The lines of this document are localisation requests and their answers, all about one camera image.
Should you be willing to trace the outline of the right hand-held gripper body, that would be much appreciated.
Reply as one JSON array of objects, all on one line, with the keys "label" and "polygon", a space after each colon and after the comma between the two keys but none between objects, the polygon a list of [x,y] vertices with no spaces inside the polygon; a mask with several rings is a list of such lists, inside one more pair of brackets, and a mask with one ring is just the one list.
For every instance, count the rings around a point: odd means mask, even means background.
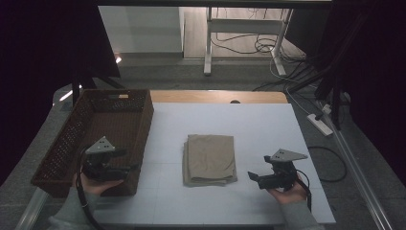
[{"label": "right hand-held gripper body", "polygon": [[297,153],[287,149],[279,149],[272,156],[273,174],[259,177],[259,187],[261,189],[289,190],[297,179],[297,170],[293,164],[296,160],[303,160],[307,155]]}]

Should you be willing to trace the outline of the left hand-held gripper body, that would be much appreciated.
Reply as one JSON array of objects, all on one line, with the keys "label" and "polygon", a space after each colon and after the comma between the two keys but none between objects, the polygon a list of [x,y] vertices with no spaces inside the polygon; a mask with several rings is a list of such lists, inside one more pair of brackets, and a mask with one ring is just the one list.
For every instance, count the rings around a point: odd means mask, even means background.
[{"label": "left hand-held gripper body", "polygon": [[113,158],[110,153],[117,148],[114,147],[105,136],[85,150],[85,161],[82,172],[90,179],[96,181],[124,180],[128,176],[126,167],[112,166],[110,161]]}]

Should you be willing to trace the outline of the person's right hand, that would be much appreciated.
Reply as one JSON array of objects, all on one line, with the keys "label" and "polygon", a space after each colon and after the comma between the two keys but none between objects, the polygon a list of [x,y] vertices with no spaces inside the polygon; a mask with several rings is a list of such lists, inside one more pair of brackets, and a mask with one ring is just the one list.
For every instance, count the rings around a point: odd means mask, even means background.
[{"label": "person's right hand", "polygon": [[298,182],[295,182],[288,191],[280,192],[277,189],[270,189],[268,193],[280,204],[306,201],[307,198],[305,189]]}]

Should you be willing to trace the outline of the person's left hand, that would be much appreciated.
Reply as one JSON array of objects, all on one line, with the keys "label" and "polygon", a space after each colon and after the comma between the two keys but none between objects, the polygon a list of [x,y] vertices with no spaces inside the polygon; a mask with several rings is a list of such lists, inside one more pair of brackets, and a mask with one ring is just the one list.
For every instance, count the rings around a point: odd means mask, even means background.
[{"label": "person's left hand", "polygon": [[85,194],[100,196],[104,191],[116,187],[123,183],[122,180],[115,181],[96,181],[89,179],[85,174],[80,175],[80,182]]}]

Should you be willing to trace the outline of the brown wicker basket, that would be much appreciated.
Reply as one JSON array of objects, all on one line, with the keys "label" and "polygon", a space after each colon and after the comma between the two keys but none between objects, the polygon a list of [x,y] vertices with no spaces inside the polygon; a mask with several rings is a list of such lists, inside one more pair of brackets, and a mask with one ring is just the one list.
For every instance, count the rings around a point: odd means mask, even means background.
[{"label": "brown wicker basket", "polygon": [[123,183],[106,190],[104,196],[133,196],[137,192],[147,137],[154,108],[147,90],[87,89],[79,96],[71,114],[37,168],[32,184],[50,196],[69,193],[79,154],[103,136],[127,154],[113,158],[115,167],[139,164]]}]

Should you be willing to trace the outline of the white table mat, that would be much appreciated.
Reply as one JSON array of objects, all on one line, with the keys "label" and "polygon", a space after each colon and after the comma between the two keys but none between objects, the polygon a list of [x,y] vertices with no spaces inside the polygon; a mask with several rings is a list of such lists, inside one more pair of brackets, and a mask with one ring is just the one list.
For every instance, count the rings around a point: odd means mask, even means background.
[{"label": "white table mat", "polygon": [[[234,138],[236,182],[184,185],[183,147],[191,134]],[[248,177],[269,174],[264,158],[280,149],[308,153],[288,103],[156,103],[136,195],[101,198],[95,219],[129,226],[281,224],[278,202]]]}]

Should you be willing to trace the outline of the folded beige cloth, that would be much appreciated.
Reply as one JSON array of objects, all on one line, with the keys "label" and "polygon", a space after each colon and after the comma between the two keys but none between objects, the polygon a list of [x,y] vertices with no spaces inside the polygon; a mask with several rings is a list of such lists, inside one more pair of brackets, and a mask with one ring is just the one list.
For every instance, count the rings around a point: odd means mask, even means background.
[{"label": "folded beige cloth", "polygon": [[190,134],[184,143],[182,174],[188,187],[236,182],[234,137]]}]

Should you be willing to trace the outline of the white power strip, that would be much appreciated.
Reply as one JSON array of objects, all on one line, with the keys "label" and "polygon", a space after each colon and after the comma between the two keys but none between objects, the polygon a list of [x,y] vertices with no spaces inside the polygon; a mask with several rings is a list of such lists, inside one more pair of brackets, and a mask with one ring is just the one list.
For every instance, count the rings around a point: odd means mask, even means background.
[{"label": "white power strip", "polygon": [[307,119],[312,123],[323,135],[329,136],[333,133],[332,129],[329,128],[321,119],[317,118],[315,114],[309,114]]}]

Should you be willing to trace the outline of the dark curtain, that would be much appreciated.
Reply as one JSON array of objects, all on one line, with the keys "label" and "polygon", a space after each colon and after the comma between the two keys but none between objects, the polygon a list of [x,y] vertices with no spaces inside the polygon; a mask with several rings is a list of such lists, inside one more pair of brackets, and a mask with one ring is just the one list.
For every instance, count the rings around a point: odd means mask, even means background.
[{"label": "dark curtain", "polygon": [[59,88],[119,75],[97,0],[0,0],[0,186]]},{"label": "dark curtain", "polygon": [[294,21],[299,37],[318,47],[316,97],[350,95],[350,115],[406,183],[406,0],[325,0]]}]

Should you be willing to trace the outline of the white cabinet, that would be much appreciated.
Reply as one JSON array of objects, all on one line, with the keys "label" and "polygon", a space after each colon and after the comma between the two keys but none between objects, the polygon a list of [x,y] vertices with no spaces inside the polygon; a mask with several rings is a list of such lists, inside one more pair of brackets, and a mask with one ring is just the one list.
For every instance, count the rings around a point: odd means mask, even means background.
[{"label": "white cabinet", "polygon": [[100,6],[114,53],[182,53],[184,10],[179,7]]}]

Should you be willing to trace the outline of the metal rail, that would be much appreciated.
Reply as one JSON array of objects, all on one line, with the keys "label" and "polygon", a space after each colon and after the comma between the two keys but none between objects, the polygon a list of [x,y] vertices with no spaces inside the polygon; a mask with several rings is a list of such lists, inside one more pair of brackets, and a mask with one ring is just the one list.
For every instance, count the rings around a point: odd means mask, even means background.
[{"label": "metal rail", "polygon": [[326,116],[326,122],[333,131],[338,148],[341,151],[343,158],[347,161],[349,171],[358,188],[358,191],[366,201],[366,205],[378,230],[394,230],[386,211],[384,210],[382,204],[373,191],[372,186],[359,166],[357,159],[354,157],[352,149],[348,144],[343,132],[336,127],[326,113],[324,113],[324,115]]},{"label": "metal rail", "polygon": [[48,194],[46,192],[36,188],[14,230],[33,230],[47,198]]}]

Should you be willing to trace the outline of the white desk frame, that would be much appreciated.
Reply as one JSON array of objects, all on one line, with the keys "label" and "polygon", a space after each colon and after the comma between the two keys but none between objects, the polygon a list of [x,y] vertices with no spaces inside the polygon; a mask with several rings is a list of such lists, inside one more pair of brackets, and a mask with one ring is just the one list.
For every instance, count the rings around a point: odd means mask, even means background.
[{"label": "white desk frame", "polygon": [[282,65],[282,42],[289,25],[292,9],[282,10],[281,19],[231,19],[213,17],[212,7],[206,9],[207,36],[204,56],[204,74],[212,73],[212,34],[241,34],[241,35],[274,35],[275,45],[269,50],[273,63],[282,77],[286,76]]}]

